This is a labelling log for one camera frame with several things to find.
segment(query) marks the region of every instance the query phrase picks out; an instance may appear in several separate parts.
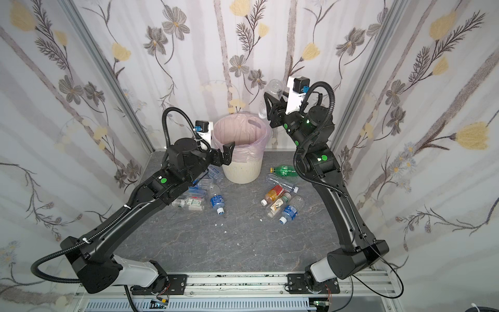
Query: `wallpaper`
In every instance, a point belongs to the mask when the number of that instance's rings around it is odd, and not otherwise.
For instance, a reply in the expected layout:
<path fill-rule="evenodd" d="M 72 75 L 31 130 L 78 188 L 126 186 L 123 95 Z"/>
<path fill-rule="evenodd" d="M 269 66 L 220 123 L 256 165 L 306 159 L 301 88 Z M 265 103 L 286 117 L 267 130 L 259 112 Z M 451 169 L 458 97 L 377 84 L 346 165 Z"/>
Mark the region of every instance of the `wallpaper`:
<path fill-rule="evenodd" d="M 335 150 L 406 311 L 499 307 L 498 13 L 410 1 Z"/>
<path fill-rule="evenodd" d="M 65 311 L 77 285 L 31 264 L 121 207 L 149 153 L 56 1 L 2 1 L 0 54 L 0 310 Z"/>
<path fill-rule="evenodd" d="M 289 75 L 334 87 L 341 116 L 390 0 L 76 0 L 155 148 L 168 106 L 194 120 L 257 113 L 272 79 Z M 171 114 L 174 140 L 189 136 Z M 267 146 L 295 149 L 283 129 Z"/>

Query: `gray surface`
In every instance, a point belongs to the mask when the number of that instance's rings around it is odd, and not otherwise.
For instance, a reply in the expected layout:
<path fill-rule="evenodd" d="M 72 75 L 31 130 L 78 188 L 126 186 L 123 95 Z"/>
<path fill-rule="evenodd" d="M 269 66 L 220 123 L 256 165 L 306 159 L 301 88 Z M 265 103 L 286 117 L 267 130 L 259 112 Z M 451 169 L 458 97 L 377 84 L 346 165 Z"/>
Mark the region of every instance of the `gray surface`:
<path fill-rule="evenodd" d="M 144 178 L 160 167 L 154 152 Z M 266 215 L 260 200 L 271 188 L 270 166 L 292 164 L 292 152 L 265 152 L 259 177 L 248 184 L 224 178 L 222 216 L 214 210 L 187 212 L 167 206 L 140 226 L 115 254 L 137 261 L 156 260 L 167 272 L 303 271 L 339 248 L 331 218 L 310 183 L 296 180 L 305 208 L 282 225 Z"/>

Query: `bottle label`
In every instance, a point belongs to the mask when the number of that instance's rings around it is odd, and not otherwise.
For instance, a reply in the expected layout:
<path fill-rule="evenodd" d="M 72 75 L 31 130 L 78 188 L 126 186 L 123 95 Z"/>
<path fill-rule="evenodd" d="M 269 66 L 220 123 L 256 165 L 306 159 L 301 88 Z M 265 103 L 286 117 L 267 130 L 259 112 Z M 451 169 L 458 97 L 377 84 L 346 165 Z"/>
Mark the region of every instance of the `bottle label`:
<path fill-rule="evenodd" d="M 272 211 L 277 211 L 279 209 L 279 207 L 284 204 L 284 201 L 279 198 L 278 200 L 275 201 L 275 203 L 270 207 L 270 210 Z"/>
<path fill-rule="evenodd" d="M 210 199 L 210 202 L 211 202 L 212 206 L 214 207 L 216 204 L 224 203 L 225 201 L 221 195 L 215 195 Z"/>
<path fill-rule="evenodd" d="M 199 199 L 194 199 L 194 198 L 188 198 L 186 205 L 191 205 L 191 206 L 200 206 L 201 201 Z"/>
<path fill-rule="evenodd" d="M 286 208 L 284 208 L 282 213 L 288 214 L 291 217 L 291 220 L 294 220 L 294 218 L 296 218 L 296 215 L 298 214 L 298 211 L 295 207 L 288 205 Z"/>

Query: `trash can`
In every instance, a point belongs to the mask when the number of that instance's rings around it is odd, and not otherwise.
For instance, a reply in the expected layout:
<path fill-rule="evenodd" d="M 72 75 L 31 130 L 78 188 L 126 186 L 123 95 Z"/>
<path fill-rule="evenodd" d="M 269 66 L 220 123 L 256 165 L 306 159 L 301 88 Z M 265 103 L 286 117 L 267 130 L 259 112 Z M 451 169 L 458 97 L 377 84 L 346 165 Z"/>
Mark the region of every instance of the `trash can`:
<path fill-rule="evenodd" d="M 213 128 L 212 141 L 216 148 L 236 142 L 232 163 L 222 165 L 225 176 L 232 182 L 245 184 L 260 174 L 263 151 L 271 128 L 257 115 L 238 113 L 220 119 Z"/>

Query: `blue bottle label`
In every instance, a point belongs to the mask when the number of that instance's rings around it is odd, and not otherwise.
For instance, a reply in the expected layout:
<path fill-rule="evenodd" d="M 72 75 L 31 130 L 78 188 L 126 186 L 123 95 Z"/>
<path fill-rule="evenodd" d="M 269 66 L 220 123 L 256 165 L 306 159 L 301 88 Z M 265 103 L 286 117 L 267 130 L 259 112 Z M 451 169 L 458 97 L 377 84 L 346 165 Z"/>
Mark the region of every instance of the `blue bottle label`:
<path fill-rule="evenodd" d="M 284 208 L 282 213 L 288 214 L 291 217 L 291 220 L 294 220 L 294 218 L 296 218 L 296 215 L 298 214 L 298 211 L 296 210 L 295 207 L 288 205 L 286 208 Z"/>
<path fill-rule="evenodd" d="M 215 195 L 210 199 L 210 202 L 212 203 L 212 207 L 214 207 L 216 204 L 219 203 L 225 203 L 224 198 L 221 195 Z"/>

